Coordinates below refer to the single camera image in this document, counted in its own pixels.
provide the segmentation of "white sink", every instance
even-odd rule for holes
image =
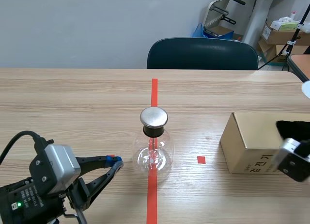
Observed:
[[[267,19],[271,3],[272,0],[256,0],[251,19],[248,23],[248,27],[242,42],[256,48],[257,42],[260,39],[261,33],[263,31],[264,23]]]

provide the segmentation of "metal lid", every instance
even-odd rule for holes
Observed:
[[[148,128],[161,128],[167,123],[168,114],[162,108],[149,107],[141,112],[140,121]]]

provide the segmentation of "cardboard box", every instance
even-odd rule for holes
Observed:
[[[258,42],[257,51],[259,56],[262,57],[262,60],[266,63],[276,55],[280,53],[284,45],[268,45],[261,37]],[[294,54],[303,54],[307,50],[308,46],[294,46],[291,55]],[[268,65],[285,65],[285,55],[281,55],[276,59],[272,60]]]
[[[205,29],[204,35],[209,38],[231,40],[233,38],[233,30],[224,28],[222,26],[215,26],[210,29]]]
[[[268,45],[285,45],[290,41],[295,33],[295,30],[277,31],[272,29],[267,23],[263,28],[262,39]],[[297,39],[296,46],[310,46],[310,34],[300,31]]]
[[[283,144],[276,122],[310,121],[310,113],[235,113],[228,120],[220,143],[230,173],[280,174],[272,162]]]
[[[270,27],[277,31],[296,30],[298,22],[282,23],[279,21],[273,21]]]

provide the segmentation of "black office chair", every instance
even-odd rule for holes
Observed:
[[[148,69],[257,70],[248,44],[214,38],[168,38],[150,49]]]

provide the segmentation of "wooden table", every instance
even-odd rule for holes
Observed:
[[[295,74],[303,82],[310,78],[310,54],[295,54],[289,56],[288,65],[292,68]]]
[[[310,112],[292,73],[4,68],[0,74],[1,150],[28,129],[72,146],[76,156],[123,158],[124,168],[85,211],[90,224],[146,223],[147,177],[133,168],[131,144],[150,105],[152,78],[175,140],[171,173],[158,184],[158,223],[309,223],[305,187],[285,175],[231,175],[219,146],[231,112]],[[20,139],[1,166],[0,185],[29,176],[34,157],[32,140]]]

